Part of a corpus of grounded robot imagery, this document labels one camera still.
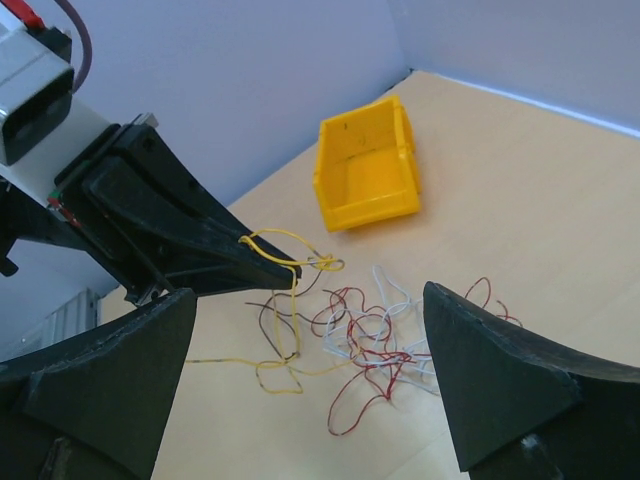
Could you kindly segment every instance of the white wall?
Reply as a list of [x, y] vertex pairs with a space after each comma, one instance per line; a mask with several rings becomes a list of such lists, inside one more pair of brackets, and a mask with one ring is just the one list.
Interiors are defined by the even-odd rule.
[[[52, 0], [29, 3], [77, 40]], [[153, 111], [181, 161], [226, 204], [312, 144], [321, 119], [373, 100], [407, 71], [385, 0], [75, 3], [94, 40], [79, 96], [114, 122]], [[0, 339], [84, 287], [113, 285], [76, 252], [21, 244], [11, 258], [23, 270], [0, 278]]]
[[640, 130], [640, 2], [388, 3], [410, 67]]

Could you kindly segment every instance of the light wood surface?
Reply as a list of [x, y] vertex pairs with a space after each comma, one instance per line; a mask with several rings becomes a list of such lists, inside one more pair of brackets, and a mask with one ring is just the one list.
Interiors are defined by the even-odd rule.
[[[374, 263], [416, 296], [427, 280], [464, 293], [486, 275], [526, 328], [640, 366], [640, 142], [425, 73], [393, 91], [415, 131], [420, 214], [328, 234], [311, 188], [315, 147], [233, 213], [252, 228], [289, 229], [344, 258], [346, 269], [325, 286], [358, 285], [377, 300]], [[257, 311], [243, 305], [266, 296], [199, 300], [189, 357], [272, 358]], [[123, 312], [121, 298], [117, 292], [104, 302], [105, 318]], [[310, 295], [300, 309], [314, 313], [325, 301]], [[303, 340], [302, 367], [335, 362], [320, 340], [308, 332]], [[400, 385], [392, 405], [374, 405], [352, 434], [327, 433], [329, 404], [355, 371], [303, 377], [304, 395], [272, 396], [251, 367], [186, 365], [154, 479], [459, 478], [441, 400], [412, 386]], [[287, 382], [282, 372], [267, 379]], [[354, 389], [337, 421], [346, 426], [370, 395], [364, 384]]]

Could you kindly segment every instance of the yellow storage bin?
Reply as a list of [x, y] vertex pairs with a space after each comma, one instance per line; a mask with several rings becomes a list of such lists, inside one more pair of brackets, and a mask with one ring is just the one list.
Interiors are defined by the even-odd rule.
[[420, 210], [414, 151], [397, 95], [322, 122], [313, 187], [327, 230]]

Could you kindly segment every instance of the black mount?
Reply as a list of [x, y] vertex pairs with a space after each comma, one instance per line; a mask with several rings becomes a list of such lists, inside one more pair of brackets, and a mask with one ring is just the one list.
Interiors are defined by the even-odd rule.
[[177, 290], [0, 364], [2, 478], [150, 478], [195, 314]]
[[640, 478], [640, 369], [547, 340], [433, 283], [424, 321], [472, 480]]

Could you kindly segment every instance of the yellow wire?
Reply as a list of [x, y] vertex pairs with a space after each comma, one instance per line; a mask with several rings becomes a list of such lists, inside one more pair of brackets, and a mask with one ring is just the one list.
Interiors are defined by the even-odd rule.
[[[260, 248], [256, 242], [253, 240], [258, 235], [262, 235], [263, 233], [279, 233], [283, 235], [287, 235], [295, 240], [298, 240], [303, 245], [305, 245], [312, 253], [313, 256], [309, 257], [306, 261], [296, 261], [296, 260], [286, 260], [283, 258], [277, 258]], [[296, 376], [296, 373], [306, 376], [319, 376], [326, 375], [327, 373], [333, 372], [339, 368], [352, 364], [357, 356], [354, 356], [348, 362], [341, 363], [339, 365], [334, 365], [333, 367], [326, 368], [324, 370], [320, 370], [317, 372], [308, 372], [305, 370], [300, 370], [298, 368], [294, 368], [289, 364], [295, 360], [300, 355], [301, 349], [301, 337], [300, 337], [300, 324], [298, 322], [298, 315], [296, 310], [296, 284], [297, 284], [297, 275], [296, 270], [293, 267], [301, 267], [301, 266], [310, 266], [316, 268], [318, 270], [323, 270], [327, 272], [337, 272], [344, 268], [344, 261], [338, 258], [335, 258], [333, 255], [321, 255], [315, 247], [295, 233], [289, 232], [287, 230], [281, 230], [279, 228], [263, 228], [262, 230], [258, 230], [253, 232], [251, 235], [244, 235], [240, 237], [238, 240], [239, 243], [244, 243], [249, 246], [252, 250], [254, 250], [258, 255], [270, 260], [278, 265], [281, 265], [283, 268], [291, 271], [291, 315], [292, 315], [292, 323], [293, 323], [293, 334], [296, 342], [296, 350], [295, 355], [291, 356], [288, 359], [282, 358], [280, 360], [263, 360], [261, 362], [254, 362], [251, 360], [246, 360], [244, 358], [206, 358], [206, 359], [194, 359], [194, 360], [186, 360], [185, 363], [240, 363], [243, 365], [249, 365], [255, 368], [256, 378], [260, 387], [267, 393], [273, 395], [281, 395], [281, 394], [302, 394], [304, 393], [304, 388], [300, 383], [300, 380]], [[282, 345], [282, 338], [280, 336], [280, 316], [278, 314], [278, 308], [275, 303], [275, 293], [272, 291], [272, 299], [273, 299], [273, 307], [276, 316], [276, 321], [274, 325], [274, 333], [276, 337], [276, 347], [278, 348], [280, 353], [284, 352], [284, 347]], [[262, 382], [262, 377], [260, 376], [261, 370], [275, 370], [279, 368], [286, 368], [287, 372], [291, 379], [296, 383], [296, 389], [281, 389], [281, 390], [272, 390], [264, 385]]]

